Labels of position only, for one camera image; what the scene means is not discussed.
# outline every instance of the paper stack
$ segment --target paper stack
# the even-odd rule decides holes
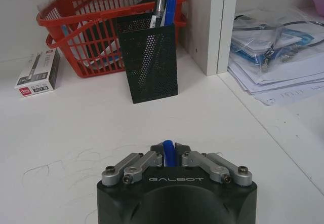
[[[251,71],[249,61],[231,53],[228,71],[245,91],[266,105],[292,103],[324,92],[324,53],[280,64],[262,75]]]
[[[248,16],[234,22],[228,71],[266,105],[292,103],[324,92],[323,20],[300,11],[282,17],[278,20],[284,25],[277,30]],[[274,55],[263,70],[271,48]]]

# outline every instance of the black mesh pen holder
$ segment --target black mesh pen holder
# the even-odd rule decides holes
[[[175,27],[150,29],[151,17],[146,13],[117,19],[133,103],[178,95]]]

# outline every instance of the blue pen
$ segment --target blue pen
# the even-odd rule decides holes
[[[166,159],[167,167],[176,167],[176,150],[174,148],[173,142],[171,140],[166,140],[163,142],[163,150]]]
[[[174,16],[176,13],[176,4],[177,0],[167,0],[167,11],[166,11],[166,20],[164,25],[172,25],[174,22]]]

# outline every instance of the basket handle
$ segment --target basket handle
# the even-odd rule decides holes
[[[75,37],[76,35],[78,35],[80,32],[85,31],[86,29],[88,29],[89,27],[93,26],[94,24],[100,22],[101,19],[97,19],[95,21],[90,21],[87,24],[83,25],[82,27],[80,27],[79,29],[76,29],[74,32],[70,33],[69,35],[65,36],[64,38],[62,38],[61,40],[59,40],[56,43],[52,43],[53,42],[53,37],[48,34],[47,38],[46,38],[46,44],[49,48],[57,48],[61,45],[63,45],[64,43],[66,43],[68,40],[73,39],[73,37]]]

